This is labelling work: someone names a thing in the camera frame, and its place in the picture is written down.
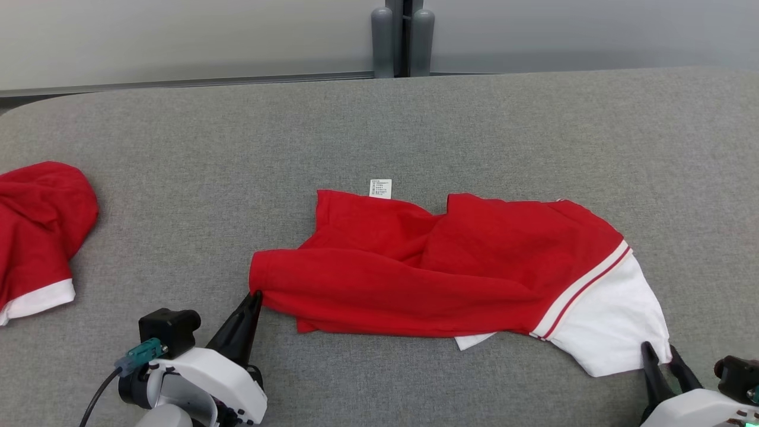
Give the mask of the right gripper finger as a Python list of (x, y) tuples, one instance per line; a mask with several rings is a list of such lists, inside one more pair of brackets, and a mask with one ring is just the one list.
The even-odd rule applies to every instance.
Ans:
[(675, 393), (659, 369), (659, 358), (651, 342), (642, 343), (642, 361), (648, 395), (647, 410), (654, 410), (665, 400), (675, 397)]
[(702, 386), (699, 379), (694, 375), (694, 372), (685, 363), (675, 346), (670, 346), (670, 351), (672, 359), (668, 367), (680, 384), (681, 392), (685, 394), (696, 389), (703, 389), (704, 386)]

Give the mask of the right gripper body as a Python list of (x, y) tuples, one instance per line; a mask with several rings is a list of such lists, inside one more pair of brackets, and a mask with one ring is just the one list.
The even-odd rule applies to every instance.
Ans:
[(696, 389), (664, 400), (642, 426), (757, 426), (756, 406)]

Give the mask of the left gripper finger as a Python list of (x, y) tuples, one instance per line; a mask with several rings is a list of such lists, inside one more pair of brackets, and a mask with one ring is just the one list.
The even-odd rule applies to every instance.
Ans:
[(236, 363), (246, 367), (250, 361), (250, 352), (254, 344), (257, 325), (263, 302), (263, 293), (260, 290), (248, 294), (237, 312), (236, 330)]
[(207, 349), (219, 352), (231, 361), (236, 361), (236, 330), (238, 329), (238, 314), (236, 310), (230, 314), (222, 327), (206, 344)]

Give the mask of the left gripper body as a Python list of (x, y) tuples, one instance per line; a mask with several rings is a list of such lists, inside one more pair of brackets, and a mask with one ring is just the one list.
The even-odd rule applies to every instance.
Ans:
[(267, 397), (250, 372), (211, 349), (193, 347), (149, 363), (149, 426), (261, 424)]

